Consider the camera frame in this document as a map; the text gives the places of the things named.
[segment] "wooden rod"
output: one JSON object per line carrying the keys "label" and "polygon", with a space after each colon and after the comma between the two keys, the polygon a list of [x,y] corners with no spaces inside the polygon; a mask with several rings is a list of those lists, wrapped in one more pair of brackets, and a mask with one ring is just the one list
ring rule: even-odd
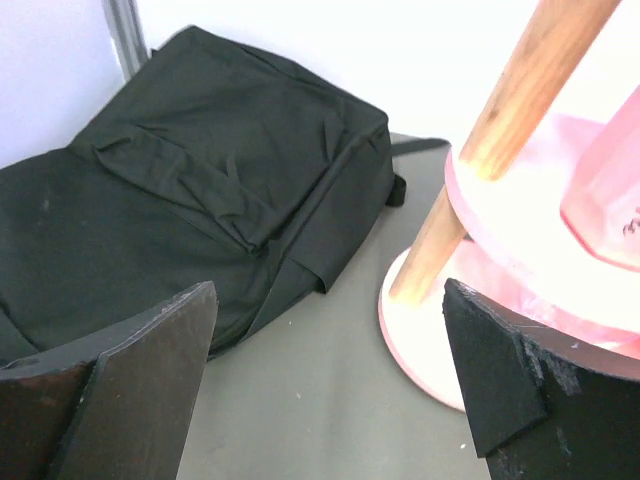
{"label": "wooden rod", "polygon": [[[504,175],[620,1],[539,1],[460,151],[479,178]],[[392,300],[418,305],[465,233],[443,188],[391,286]]]}

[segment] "pink container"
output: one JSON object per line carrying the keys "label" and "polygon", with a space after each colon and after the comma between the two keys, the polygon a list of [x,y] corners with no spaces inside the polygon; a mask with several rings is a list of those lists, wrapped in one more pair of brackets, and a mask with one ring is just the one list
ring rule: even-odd
{"label": "pink container", "polygon": [[640,270],[640,87],[580,158],[560,212],[592,255]]}

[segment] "black fabric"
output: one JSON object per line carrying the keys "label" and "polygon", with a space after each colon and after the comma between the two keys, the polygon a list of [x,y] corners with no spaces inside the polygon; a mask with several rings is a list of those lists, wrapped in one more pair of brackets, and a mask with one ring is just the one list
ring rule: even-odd
{"label": "black fabric", "polygon": [[46,350],[212,280],[221,353],[331,288],[404,200],[391,153],[384,112],[188,28],[67,148],[0,171],[0,306]]}

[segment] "gray surface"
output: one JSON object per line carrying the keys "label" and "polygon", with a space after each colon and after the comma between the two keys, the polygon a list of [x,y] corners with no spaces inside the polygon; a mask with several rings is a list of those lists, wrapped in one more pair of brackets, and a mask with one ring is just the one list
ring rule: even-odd
{"label": "gray surface", "polygon": [[397,161],[406,205],[383,213],[327,296],[207,366],[179,480],[489,479],[466,417],[414,386],[378,326],[382,280],[435,200],[445,154]]}

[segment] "white panel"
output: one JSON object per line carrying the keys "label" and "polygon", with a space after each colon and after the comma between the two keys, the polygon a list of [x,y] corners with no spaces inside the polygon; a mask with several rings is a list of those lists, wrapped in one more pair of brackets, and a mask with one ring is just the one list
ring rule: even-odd
{"label": "white panel", "polygon": [[100,0],[0,2],[0,168],[66,145],[122,85]]}
{"label": "white panel", "polygon": [[[147,43],[196,24],[295,59],[390,115],[392,130],[465,136],[535,0],[138,0]],[[640,82],[640,0],[625,0],[555,109],[607,120]]]}

